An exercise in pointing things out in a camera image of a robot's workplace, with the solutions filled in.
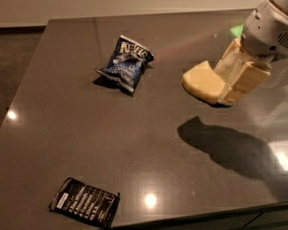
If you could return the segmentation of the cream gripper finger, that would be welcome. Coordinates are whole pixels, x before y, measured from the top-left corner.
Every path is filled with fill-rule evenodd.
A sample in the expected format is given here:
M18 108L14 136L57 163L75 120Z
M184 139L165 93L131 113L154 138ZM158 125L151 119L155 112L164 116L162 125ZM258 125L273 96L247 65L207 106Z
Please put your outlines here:
M233 105L243 99L271 75L268 64L247 61L242 66L235 66L221 91L218 103Z
M241 39L235 38L218 61L214 73L223 84L234 84L243 79L245 64L250 61L251 57L242 46Z

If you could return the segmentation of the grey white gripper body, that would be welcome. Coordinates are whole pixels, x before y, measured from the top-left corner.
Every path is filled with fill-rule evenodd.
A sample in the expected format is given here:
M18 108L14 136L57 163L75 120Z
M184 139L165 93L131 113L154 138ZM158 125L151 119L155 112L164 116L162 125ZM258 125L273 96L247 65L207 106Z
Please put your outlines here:
M264 0L246 19L241 41L254 56L288 58L288 14L271 0Z

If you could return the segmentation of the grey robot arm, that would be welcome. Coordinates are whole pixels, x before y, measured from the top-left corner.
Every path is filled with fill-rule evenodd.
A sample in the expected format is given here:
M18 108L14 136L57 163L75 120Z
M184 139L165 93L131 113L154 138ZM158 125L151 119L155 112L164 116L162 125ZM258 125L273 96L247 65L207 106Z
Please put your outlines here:
M246 19L214 72L225 85L216 102L231 106L265 81L272 63L288 58L288 0L264 0Z

